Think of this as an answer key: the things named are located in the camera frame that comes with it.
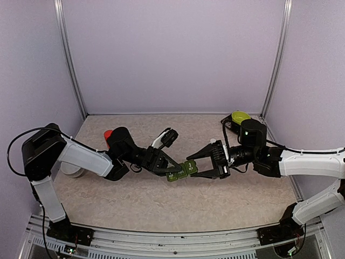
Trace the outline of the green weekly pill organizer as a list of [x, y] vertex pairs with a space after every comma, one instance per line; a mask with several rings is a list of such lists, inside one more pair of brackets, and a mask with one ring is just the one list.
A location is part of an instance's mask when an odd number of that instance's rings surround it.
[[191, 174], [195, 174], [198, 172], [198, 168], [196, 162], [194, 160], [187, 160], [183, 163], [180, 163], [181, 170], [179, 172], [167, 173], [167, 181], [174, 182], [179, 179], [183, 179], [188, 177]]

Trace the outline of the orange pill bottle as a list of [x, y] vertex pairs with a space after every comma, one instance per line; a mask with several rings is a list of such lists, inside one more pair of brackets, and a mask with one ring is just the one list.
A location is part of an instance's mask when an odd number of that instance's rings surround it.
[[106, 130], [103, 134], [108, 149], [110, 149], [113, 143], [112, 133], [113, 133], [113, 130]]

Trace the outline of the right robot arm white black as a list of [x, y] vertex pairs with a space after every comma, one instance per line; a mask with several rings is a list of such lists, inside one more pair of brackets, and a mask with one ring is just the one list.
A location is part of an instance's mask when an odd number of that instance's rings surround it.
[[250, 163], [254, 171], [271, 178], [293, 175], [335, 178], [325, 190], [286, 208], [275, 231], [278, 238], [286, 240], [296, 232], [297, 226], [344, 205], [344, 148], [294, 150], [268, 141], [266, 134], [264, 124], [246, 119], [240, 124], [238, 146], [223, 145], [216, 140], [188, 159], [211, 158], [212, 170], [192, 174], [207, 179], [224, 179], [230, 175], [230, 169]]

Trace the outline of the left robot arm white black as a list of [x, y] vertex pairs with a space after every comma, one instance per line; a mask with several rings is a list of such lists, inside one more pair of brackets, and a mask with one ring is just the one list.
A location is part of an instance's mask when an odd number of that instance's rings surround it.
[[51, 178], [51, 169], [60, 162], [65, 174], [90, 171], [110, 181], [118, 181], [129, 172], [127, 163], [143, 168], [157, 176], [178, 173], [182, 167], [162, 149], [170, 147], [178, 133], [165, 129], [148, 148], [137, 146], [128, 128], [112, 130], [106, 139], [108, 150], [98, 151], [82, 144], [50, 123], [22, 144], [24, 174], [38, 201], [45, 209], [54, 231], [64, 240], [75, 235], [74, 225], [67, 222], [67, 214], [59, 201]]

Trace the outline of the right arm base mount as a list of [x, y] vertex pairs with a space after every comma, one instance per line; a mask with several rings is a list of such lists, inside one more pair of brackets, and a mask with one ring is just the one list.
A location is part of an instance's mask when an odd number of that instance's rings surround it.
[[291, 224], [277, 224], [257, 230], [261, 246], [287, 241], [296, 238], [298, 235], [303, 236], [304, 233], [302, 226]]

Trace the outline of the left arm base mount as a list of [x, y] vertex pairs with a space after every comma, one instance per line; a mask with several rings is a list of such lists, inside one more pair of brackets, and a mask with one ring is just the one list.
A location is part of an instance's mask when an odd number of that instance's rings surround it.
[[52, 224], [49, 226], [46, 234], [48, 237], [55, 238], [57, 240], [89, 247], [93, 239], [94, 230], [71, 224]]

